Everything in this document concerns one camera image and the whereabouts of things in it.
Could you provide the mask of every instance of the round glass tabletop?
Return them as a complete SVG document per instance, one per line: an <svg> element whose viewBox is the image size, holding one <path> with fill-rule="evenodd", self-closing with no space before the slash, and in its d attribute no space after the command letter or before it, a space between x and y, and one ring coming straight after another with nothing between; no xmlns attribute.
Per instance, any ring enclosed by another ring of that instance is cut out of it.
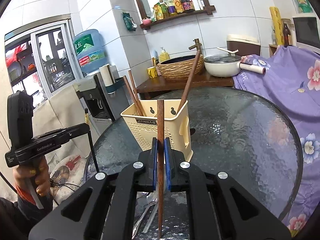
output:
<svg viewBox="0 0 320 240"><path fill-rule="evenodd" d="M180 99L176 90L159 99ZM225 171L280 220L296 197L302 177L303 159L299 136L289 118L271 102L243 90L196 88L188 95L190 128L194 152L191 162L203 171ZM135 162L142 151L124 120L114 122L95 146L101 171L120 172ZM95 174L90 157L84 178ZM165 237L188 239L185 193L167 192L164 198ZM138 199L135 219L147 202ZM157 236L157 216L147 234L142 223L136 239Z"/></svg>

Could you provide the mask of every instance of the human hand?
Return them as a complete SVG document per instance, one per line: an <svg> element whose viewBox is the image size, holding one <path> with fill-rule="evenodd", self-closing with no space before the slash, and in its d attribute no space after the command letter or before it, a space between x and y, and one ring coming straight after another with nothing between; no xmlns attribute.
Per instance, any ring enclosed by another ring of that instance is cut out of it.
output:
<svg viewBox="0 0 320 240"><path fill-rule="evenodd" d="M41 157L38 169L40 174L35 177L35 182L38 185L36 192L43 197L46 196L50 190L49 166L44 156ZM30 193L30 191L25 183L25 179L32 178L35 175L36 169L33 167L19 165L13 168L13 177L16 185L28 193Z"/></svg>

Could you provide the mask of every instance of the white cooking pot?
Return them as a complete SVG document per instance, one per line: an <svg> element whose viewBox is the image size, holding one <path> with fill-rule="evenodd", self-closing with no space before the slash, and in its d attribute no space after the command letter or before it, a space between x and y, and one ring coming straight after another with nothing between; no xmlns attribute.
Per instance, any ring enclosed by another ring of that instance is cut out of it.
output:
<svg viewBox="0 0 320 240"><path fill-rule="evenodd" d="M210 56L204 59L204 67L210 75L216 77L232 77L239 74L242 69L261 74L266 73L265 68L252 66L252 64L248 63L241 63L241 57L236 55L239 50L230 51L222 48L218 49L228 52L228 54Z"/></svg>

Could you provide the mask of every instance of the woven basin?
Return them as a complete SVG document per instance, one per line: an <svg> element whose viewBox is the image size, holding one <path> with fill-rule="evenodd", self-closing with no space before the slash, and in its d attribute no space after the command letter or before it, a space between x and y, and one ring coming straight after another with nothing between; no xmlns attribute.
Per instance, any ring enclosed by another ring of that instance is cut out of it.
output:
<svg viewBox="0 0 320 240"><path fill-rule="evenodd" d="M158 64L158 70L167 80L186 80L188 79L196 55L177 57L166 60ZM196 74L200 73L204 67L203 55L200 55Z"/></svg>

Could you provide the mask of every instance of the black sleeve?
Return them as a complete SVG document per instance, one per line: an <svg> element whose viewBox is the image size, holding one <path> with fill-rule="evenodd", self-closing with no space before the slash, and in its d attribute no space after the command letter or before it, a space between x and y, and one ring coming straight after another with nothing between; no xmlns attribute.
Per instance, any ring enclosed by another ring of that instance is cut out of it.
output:
<svg viewBox="0 0 320 240"><path fill-rule="evenodd" d="M8 218L25 236L28 236L31 228L52 211L52 199L48 197L45 198L44 209L38 209L20 196L15 203L0 198L0 205L2 205Z"/></svg>

